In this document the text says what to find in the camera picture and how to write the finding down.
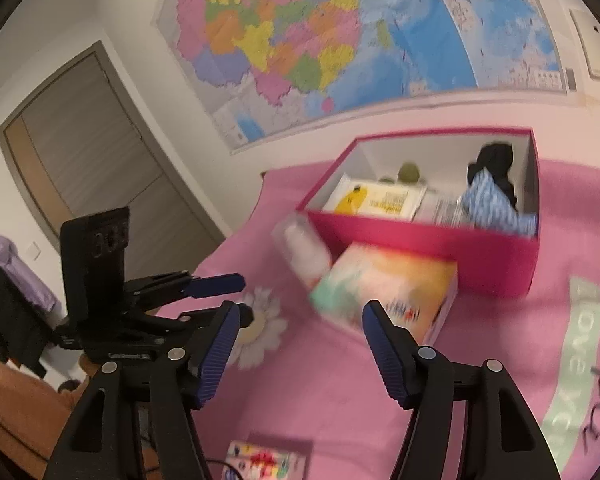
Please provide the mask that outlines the orange sleeved left forearm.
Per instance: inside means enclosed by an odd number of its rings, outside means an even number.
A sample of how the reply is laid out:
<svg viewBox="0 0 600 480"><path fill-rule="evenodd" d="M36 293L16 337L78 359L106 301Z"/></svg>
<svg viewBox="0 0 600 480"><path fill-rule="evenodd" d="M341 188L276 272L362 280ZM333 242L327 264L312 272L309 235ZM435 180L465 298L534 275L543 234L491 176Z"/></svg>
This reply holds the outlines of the orange sleeved left forearm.
<svg viewBox="0 0 600 480"><path fill-rule="evenodd" d="M35 479L44 476L66 422L88 382L58 392L0 363L0 451Z"/></svg>

